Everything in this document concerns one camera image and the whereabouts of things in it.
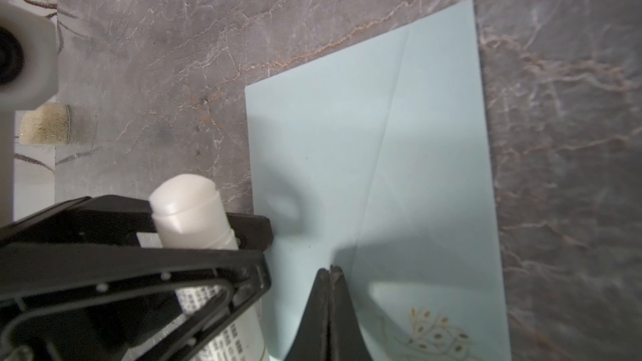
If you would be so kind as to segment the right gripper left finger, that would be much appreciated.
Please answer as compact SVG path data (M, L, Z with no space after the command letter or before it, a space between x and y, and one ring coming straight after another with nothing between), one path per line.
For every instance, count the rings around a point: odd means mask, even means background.
M329 354L330 274L319 269L285 361L324 361Z

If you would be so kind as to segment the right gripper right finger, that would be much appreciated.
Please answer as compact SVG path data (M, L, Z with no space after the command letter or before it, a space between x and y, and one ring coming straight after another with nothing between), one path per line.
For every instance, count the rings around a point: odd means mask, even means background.
M372 360L359 328L343 270L332 266L329 279L329 360Z

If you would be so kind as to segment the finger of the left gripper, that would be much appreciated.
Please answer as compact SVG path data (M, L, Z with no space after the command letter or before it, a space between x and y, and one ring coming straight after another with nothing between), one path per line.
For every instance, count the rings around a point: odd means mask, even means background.
M274 231L267 217L227 213L241 251L267 251ZM108 195L54 204L1 227L1 251L21 245L143 247L138 233L157 233L148 201Z
M71 312L215 287L218 292L143 360L191 360L271 287L260 251L162 249L16 242L1 250L1 356L62 353L52 344Z

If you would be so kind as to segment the white glue stick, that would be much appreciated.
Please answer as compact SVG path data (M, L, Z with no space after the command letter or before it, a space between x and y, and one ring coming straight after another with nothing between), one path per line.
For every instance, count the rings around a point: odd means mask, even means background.
M216 184L201 175L181 174L149 198L152 221L164 248L237 250ZM251 307L204 346L197 360L268 360L257 310Z

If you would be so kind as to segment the light green envelope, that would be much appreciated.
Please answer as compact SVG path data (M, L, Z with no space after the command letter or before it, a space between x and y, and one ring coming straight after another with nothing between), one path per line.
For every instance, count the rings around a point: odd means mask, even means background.
M466 0L245 89L254 212L291 348L341 267L375 360L511 357L474 5Z

